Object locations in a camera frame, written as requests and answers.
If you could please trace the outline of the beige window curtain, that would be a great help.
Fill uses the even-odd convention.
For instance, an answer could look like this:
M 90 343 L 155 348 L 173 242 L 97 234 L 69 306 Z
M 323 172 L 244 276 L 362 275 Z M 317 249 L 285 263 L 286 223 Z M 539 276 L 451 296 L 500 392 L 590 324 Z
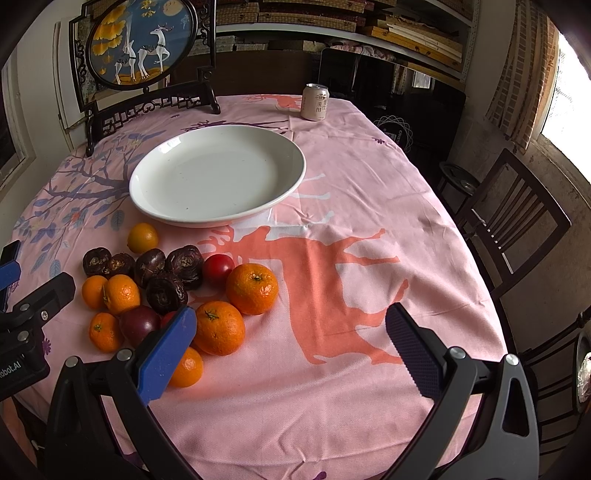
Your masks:
M 542 123 L 555 86 L 559 30 L 533 1 L 516 3 L 508 54 L 486 118 L 520 153 Z

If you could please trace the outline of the dark wooden chair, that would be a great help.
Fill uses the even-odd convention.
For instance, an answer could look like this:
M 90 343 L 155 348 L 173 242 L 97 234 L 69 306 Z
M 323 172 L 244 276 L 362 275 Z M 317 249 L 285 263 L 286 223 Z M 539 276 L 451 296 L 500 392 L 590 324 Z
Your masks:
M 514 181 L 490 219 L 485 219 L 477 212 L 476 205 L 493 189 L 506 168 L 515 173 Z M 554 220 L 555 228 L 522 265 L 513 268 L 507 250 L 522 240 L 546 214 Z M 534 270 L 571 227 L 570 218 L 554 196 L 508 149 L 501 152 L 474 195 L 460 208 L 455 222 L 460 228 L 466 224 L 473 228 L 495 264 L 501 283 L 491 291 L 493 300 L 500 299 Z

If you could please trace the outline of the dark red plum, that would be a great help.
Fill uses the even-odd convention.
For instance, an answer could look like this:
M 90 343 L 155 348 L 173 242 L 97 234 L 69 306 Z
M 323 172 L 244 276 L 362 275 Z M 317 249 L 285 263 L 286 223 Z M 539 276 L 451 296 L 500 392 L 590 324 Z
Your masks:
M 119 315 L 119 325 L 128 343 L 137 348 L 143 339 L 160 327 L 160 316 L 150 307 L 139 305 Z

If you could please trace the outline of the small orange mandarin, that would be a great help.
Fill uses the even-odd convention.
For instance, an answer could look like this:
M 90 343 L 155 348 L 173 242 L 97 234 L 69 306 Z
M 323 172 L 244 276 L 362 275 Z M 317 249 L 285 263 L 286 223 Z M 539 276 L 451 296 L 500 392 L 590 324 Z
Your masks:
M 92 318 L 88 336 L 91 343 L 103 353 L 114 353 L 124 343 L 118 320 L 107 312 L 97 313 Z
M 197 383 L 204 374 L 204 360 L 200 354 L 188 347 L 169 380 L 171 388 L 186 388 Z
M 140 291 L 127 275 L 117 274 L 102 287 L 103 302 L 107 310 L 117 316 L 140 305 Z
M 107 279 L 101 275 L 88 277 L 81 288 L 81 296 L 85 305 L 93 311 L 102 311 L 105 309 L 103 299 L 103 287 Z

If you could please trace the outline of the round deer painting screen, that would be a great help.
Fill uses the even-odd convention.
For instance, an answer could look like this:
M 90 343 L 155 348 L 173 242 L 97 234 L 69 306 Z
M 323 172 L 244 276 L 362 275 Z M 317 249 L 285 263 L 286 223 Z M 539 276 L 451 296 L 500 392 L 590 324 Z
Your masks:
M 211 87 L 214 1 L 87 1 L 68 28 L 86 155 L 159 108 L 221 111 Z

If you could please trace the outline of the small red cherry tomato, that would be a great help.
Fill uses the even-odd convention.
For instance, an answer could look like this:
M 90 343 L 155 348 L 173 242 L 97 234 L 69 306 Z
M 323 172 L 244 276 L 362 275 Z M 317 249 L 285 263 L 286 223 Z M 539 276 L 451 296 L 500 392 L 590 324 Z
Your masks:
M 164 329 L 168 323 L 176 316 L 176 312 L 168 312 L 160 318 L 160 328 Z

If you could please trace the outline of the large orange mandarin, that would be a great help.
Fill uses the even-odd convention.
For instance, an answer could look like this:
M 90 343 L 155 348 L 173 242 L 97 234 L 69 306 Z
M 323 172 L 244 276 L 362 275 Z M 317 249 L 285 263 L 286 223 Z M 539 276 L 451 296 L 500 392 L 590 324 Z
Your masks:
M 245 341 L 245 321 L 242 314 L 225 301 L 211 301 L 200 305 L 197 314 L 197 333 L 191 346 L 208 355 L 228 356 Z
M 273 271 L 262 264 L 240 264 L 226 281 L 226 296 L 245 315 L 261 315 L 270 311 L 279 293 Z

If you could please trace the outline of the large white oval plate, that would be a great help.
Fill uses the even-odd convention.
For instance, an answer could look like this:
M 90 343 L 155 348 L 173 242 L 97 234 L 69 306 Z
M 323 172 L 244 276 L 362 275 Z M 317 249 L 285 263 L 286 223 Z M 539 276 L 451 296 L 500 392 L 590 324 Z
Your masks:
M 307 159 L 290 138 L 250 125 L 218 125 L 177 135 L 153 148 L 129 180 L 134 206 L 186 228 L 252 217 L 293 194 Z

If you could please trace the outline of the wooden bookshelf with books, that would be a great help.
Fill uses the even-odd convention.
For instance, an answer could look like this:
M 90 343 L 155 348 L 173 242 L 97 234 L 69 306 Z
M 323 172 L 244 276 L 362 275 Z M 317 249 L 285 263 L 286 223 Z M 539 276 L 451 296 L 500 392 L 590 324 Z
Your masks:
M 388 50 L 464 83 L 478 1 L 220 1 L 217 31 L 324 36 Z

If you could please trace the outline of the yellow orange citrus fruit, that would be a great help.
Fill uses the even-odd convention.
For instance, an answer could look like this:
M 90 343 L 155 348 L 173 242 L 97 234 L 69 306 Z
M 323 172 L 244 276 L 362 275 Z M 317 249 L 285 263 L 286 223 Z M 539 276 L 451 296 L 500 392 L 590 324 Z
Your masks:
M 159 236 L 157 230 L 148 223 L 137 223 L 128 233 L 127 247 L 136 255 L 142 255 L 151 249 L 157 248 L 158 245 Z

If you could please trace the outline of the pink printed tablecloth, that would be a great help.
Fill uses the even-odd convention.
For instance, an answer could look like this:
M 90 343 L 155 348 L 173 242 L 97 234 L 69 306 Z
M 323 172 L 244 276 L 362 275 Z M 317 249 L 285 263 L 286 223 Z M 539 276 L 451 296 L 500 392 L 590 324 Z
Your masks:
M 471 356 L 506 350 L 499 319 L 453 220 L 403 150 L 345 100 L 319 123 L 297 97 L 226 96 L 221 113 L 166 108 L 102 141 L 90 158 L 67 157 L 8 231 L 22 243 L 19 300 L 82 257 L 126 247 L 142 221 L 127 193 L 141 158 L 207 126 L 259 126 L 304 152 L 294 194 L 228 227 L 157 225 L 164 251 L 269 267 L 279 283 L 270 312 L 245 321 L 235 353 L 206 356 L 204 375 L 170 389 L 152 412 L 206 479 L 366 479 L 387 470 L 432 403 L 416 388 L 385 327 L 401 302 L 415 321 Z

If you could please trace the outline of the white beverage can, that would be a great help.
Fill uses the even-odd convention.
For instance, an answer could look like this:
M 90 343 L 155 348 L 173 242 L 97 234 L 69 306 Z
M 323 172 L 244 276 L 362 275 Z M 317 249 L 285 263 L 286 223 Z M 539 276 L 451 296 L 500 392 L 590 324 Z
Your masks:
M 308 121 L 322 121 L 327 117 L 329 90 L 320 84 L 308 83 L 301 95 L 301 117 Z

